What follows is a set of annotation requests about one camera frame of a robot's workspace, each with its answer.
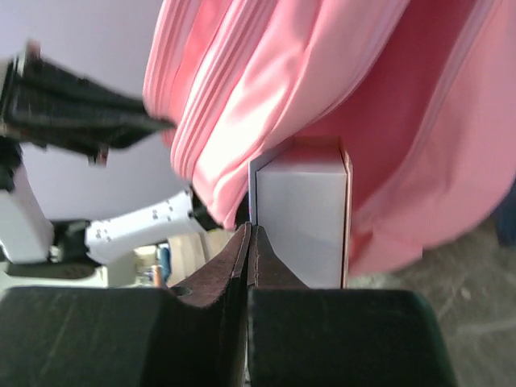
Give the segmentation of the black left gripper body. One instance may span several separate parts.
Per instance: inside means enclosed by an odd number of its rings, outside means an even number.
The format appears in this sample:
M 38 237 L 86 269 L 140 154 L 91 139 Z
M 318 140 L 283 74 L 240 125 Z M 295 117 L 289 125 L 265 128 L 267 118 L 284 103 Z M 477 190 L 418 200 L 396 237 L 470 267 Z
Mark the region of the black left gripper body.
M 28 44 L 1 60 L 1 161 L 19 165 L 21 145 L 53 146 L 106 162 L 175 123 L 151 117 L 138 98 L 114 92 L 41 56 Z

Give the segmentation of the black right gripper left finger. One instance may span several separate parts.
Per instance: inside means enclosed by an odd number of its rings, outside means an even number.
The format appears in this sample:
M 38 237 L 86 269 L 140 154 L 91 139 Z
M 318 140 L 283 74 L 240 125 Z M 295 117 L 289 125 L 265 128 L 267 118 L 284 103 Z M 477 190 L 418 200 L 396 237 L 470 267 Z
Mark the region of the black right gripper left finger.
M 240 386 L 250 224 L 178 285 L 1 296 L 4 386 Z

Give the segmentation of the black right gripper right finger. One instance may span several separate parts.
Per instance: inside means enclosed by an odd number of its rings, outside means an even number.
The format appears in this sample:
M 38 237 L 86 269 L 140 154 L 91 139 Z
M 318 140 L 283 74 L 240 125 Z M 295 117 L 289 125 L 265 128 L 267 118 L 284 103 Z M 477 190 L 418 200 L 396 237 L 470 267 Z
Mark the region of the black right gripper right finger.
M 428 301 L 399 289 L 309 289 L 263 227 L 249 246 L 248 370 L 254 386 L 454 386 Z

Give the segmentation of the floral notebook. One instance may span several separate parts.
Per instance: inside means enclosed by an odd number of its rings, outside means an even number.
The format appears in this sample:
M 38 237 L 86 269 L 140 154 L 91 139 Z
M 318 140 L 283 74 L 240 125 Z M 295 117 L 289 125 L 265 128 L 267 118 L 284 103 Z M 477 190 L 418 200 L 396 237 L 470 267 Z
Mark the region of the floral notebook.
M 306 285 L 347 284 L 352 163 L 335 137 L 289 138 L 248 166 L 251 222 Z

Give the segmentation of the pink student backpack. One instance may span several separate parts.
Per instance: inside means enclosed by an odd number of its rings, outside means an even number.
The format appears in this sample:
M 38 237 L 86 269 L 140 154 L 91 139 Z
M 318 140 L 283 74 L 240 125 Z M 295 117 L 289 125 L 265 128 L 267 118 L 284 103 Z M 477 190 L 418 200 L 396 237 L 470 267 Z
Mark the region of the pink student backpack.
M 165 1 L 144 80 L 173 171 L 235 225 L 248 163 L 290 136 L 354 167 L 351 271 L 488 217 L 515 177 L 512 1 Z

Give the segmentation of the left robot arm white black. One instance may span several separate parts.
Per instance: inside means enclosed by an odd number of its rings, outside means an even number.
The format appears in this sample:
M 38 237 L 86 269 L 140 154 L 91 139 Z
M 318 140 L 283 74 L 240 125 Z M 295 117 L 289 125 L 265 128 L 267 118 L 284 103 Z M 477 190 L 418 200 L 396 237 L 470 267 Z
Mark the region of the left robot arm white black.
M 12 264 L 47 261 L 52 247 L 109 264 L 173 235 L 199 232 L 201 203 L 184 190 L 157 204 L 87 223 L 72 236 L 46 218 L 28 181 L 22 144 L 55 147 L 105 165 L 170 123 L 148 115 L 136 98 L 115 93 L 44 58 L 27 43 L 1 61 L 1 250 Z

